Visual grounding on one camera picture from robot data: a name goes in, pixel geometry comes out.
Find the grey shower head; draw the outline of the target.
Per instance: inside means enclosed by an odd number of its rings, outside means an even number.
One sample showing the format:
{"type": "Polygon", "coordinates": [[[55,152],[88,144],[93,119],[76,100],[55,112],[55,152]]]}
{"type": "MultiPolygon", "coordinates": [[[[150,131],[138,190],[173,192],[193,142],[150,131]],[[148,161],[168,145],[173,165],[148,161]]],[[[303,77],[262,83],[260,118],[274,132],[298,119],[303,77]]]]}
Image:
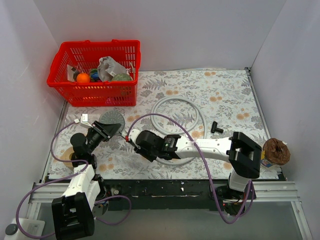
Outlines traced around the grey shower head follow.
{"type": "Polygon", "coordinates": [[[116,110],[110,110],[105,113],[103,113],[100,118],[99,122],[102,124],[120,124],[120,128],[115,132],[114,136],[121,136],[125,139],[127,135],[127,131],[125,130],[126,121],[124,116],[116,111],[116,110]]]}

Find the black pipe fitting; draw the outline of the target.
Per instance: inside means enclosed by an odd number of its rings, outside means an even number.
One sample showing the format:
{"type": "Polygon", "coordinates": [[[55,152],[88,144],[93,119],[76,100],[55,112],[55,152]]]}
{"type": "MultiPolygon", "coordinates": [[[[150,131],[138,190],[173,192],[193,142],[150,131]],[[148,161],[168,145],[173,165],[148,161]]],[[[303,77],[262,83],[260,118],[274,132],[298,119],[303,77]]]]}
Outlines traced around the black pipe fitting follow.
{"type": "Polygon", "coordinates": [[[224,130],[218,127],[218,123],[216,121],[213,121],[210,132],[222,134],[224,130]]]}

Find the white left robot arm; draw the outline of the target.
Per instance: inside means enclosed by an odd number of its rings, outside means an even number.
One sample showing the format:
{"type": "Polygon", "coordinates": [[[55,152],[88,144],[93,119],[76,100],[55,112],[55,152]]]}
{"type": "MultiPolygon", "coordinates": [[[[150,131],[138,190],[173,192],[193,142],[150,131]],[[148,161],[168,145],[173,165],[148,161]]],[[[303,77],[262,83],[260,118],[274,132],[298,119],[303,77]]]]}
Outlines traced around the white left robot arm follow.
{"type": "Polygon", "coordinates": [[[119,132],[120,123],[95,121],[87,134],[75,133],[70,138],[73,174],[66,191],[51,203],[55,237],[77,240],[92,236],[95,231],[92,213],[96,200],[106,196],[103,177],[96,173],[97,158],[93,154],[101,142],[107,142],[119,132]]]}

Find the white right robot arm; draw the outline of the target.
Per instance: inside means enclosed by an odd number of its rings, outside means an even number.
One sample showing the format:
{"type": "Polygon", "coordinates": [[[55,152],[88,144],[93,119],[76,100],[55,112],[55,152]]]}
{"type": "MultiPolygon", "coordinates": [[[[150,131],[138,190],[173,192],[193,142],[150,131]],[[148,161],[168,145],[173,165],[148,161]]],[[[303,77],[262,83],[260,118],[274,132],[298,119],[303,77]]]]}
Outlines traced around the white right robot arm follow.
{"type": "Polygon", "coordinates": [[[157,159],[194,159],[201,155],[230,163],[232,172],[226,186],[227,195],[237,199],[245,192],[249,180],[260,177],[262,148],[242,132],[235,131],[231,137],[197,139],[170,134],[160,137],[148,130],[133,129],[128,135],[134,151],[153,162],[157,159]]]}

